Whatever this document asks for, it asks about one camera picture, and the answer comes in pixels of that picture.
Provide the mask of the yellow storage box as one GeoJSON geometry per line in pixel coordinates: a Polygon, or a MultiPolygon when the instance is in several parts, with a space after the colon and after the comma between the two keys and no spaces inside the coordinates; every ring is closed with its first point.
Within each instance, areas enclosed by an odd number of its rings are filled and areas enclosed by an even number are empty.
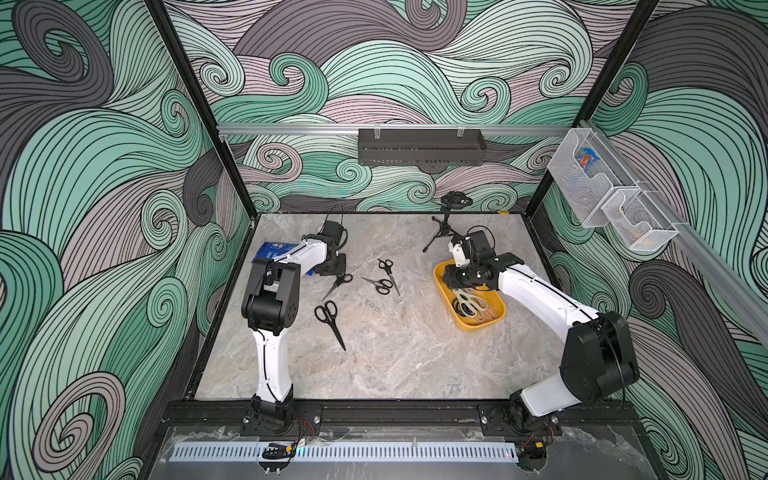
{"type": "Polygon", "coordinates": [[[453,262],[445,261],[436,265],[433,278],[443,304],[460,330],[477,331],[506,317],[506,304],[497,291],[449,289],[443,281],[448,266],[453,266],[453,262]]]}

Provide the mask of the cream kitchen scissors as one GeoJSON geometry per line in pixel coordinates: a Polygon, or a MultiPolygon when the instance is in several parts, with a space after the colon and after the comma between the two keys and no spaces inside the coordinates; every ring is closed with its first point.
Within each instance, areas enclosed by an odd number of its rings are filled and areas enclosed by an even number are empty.
{"type": "Polygon", "coordinates": [[[465,307],[469,307],[472,310],[473,315],[472,317],[470,317],[470,319],[480,322],[478,320],[478,305],[475,302],[476,298],[479,296],[474,295],[471,291],[465,291],[465,290],[455,290],[454,295],[455,295],[455,298],[460,299],[461,303],[465,307]]]}

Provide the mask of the pink scissors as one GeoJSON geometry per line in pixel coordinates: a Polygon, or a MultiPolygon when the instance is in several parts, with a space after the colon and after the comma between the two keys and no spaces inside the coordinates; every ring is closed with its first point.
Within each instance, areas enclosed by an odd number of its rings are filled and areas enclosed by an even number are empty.
{"type": "Polygon", "coordinates": [[[477,297],[475,302],[478,305],[478,320],[480,322],[495,320],[498,317],[496,310],[482,297],[477,297]]]}

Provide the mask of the large black scissors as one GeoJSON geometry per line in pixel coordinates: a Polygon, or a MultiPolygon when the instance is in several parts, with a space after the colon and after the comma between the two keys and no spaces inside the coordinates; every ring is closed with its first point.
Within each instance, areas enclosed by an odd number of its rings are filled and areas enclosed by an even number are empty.
{"type": "Polygon", "coordinates": [[[314,315],[318,321],[328,325],[331,328],[342,350],[345,351],[346,345],[337,325],[338,306],[336,303],[332,300],[328,300],[321,305],[317,305],[314,308],[314,315]]]}

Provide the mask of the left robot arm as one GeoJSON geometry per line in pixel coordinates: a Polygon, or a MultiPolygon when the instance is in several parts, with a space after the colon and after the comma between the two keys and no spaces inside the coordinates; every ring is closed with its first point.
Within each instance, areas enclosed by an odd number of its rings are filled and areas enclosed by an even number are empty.
{"type": "Polygon", "coordinates": [[[283,333],[299,311],[300,284],[312,270],[318,275],[340,273],[346,266],[342,240],[310,235],[274,258],[257,258],[241,306],[258,353],[258,387],[252,399],[255,416],[274,429],[292,423],[293,383],[283,333]]]}

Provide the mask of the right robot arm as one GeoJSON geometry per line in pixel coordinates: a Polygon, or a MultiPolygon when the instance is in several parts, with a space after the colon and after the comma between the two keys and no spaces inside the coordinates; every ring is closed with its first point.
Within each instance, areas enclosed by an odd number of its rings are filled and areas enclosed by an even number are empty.
{"type": "Polygon", "coordinates": [[[602,313],[554,287],[511,254],[458,265],[443,281],[451,289],[485,287],[522,304],[563,341],[559,370],[512,396],[524,419],[539,419],[578,404],[589,405],[640,378],[627,320],[602,313]]]}

